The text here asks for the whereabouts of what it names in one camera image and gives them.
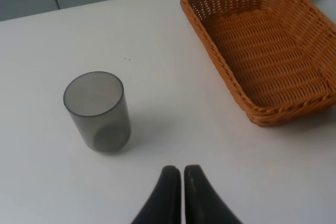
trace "white tabletop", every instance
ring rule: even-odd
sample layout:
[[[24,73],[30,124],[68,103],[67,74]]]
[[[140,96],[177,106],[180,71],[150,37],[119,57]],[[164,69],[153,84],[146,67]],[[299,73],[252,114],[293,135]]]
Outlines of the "white tabletop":
[[[0,223],[128,224],[161,168],[200,164],[246,224],[335,223],[336,111],[260,128],[234,102],[180,0],[112,0],[0,23]],[[315,0],[336,21],[336,0]],[[124,83],[132,136],[85,146],[62,95]]]

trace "basket rim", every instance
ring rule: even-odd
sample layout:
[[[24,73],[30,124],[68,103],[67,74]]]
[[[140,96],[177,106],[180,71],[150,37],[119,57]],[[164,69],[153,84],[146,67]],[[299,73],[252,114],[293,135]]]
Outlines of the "basket rim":
[[[310,2],[310,0],[303,0],[305,3],[307,3],[319,16],[321,16],[326,23],[328,23],[329,26],[333,28],[333,33],[336,35],[336,25],[320,10],[314,5],[313,3]],[[215,43],[212,41],[211,36],[208,34],[206,31],[205,27],[199,20],[199,18],[196,16],[194,13],[192,7],[190,6],[188,0],[180,0],[181,7],[183,11],[187,11],[189,15],[194,19],[195,24],[199,27],[200,31],[204,34],[205,39],[207,42],[210,44],[212,47],[213,52],[215,53],[215,57],[217,58],[220,66],[225,70],[225,74],[227,75],[228,79],[224,81],[227,85],[230,85],[234,88],[234,92],[237,93],[240,98],[242,99],[242,102],[244,105],[248,106],[249,110],[253,110],[254,113],[253,115],[255,116],[270,116],[273,114],[277,114],[279,112],[285,112],[285,111],[292,111],[296,110],[298,108],[301,108],[303,106],[309,106],[311,104],[315,104],[317,102],[323,101],[323,100],[330,100],[331,105],[336,103],[336,91],[332,92],[326,92],[324,95],[312,97],[309,100],[297,102],[297,103],[292,103],[287,106],[268,106],[268,107],[263,107],[263,106],[258,106],[256,105],[244,92],[242,87],[240,86],[239,82],[235,78],[234,74],[232,73],[229,65],[226,63],[225,58],[222,56],[222,54],[219,52],[217,46]]]

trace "glass cup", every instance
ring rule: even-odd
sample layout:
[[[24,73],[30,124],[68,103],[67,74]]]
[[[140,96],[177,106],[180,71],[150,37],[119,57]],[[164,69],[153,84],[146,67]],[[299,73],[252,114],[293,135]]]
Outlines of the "glass cup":
[[[66,88],[63,102],[85,143],[98,152],[115,152],[131,135],[124,86],[107,72],[85,73]]]

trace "woven texture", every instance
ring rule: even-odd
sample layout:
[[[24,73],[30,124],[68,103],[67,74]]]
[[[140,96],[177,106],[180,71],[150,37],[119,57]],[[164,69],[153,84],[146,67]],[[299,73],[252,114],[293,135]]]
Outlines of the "woven texture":
[[[309,0],[181,0],[235,101],[259,126],[336,103],[336,27]]]

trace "orange wicker basket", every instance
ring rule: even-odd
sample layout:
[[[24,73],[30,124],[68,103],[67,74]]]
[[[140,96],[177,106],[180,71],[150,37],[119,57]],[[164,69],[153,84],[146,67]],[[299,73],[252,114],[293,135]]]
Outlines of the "orange wicker basket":
[[[336,26],[309,0],[181,0],[238,105],[259,126],[336,103]]]

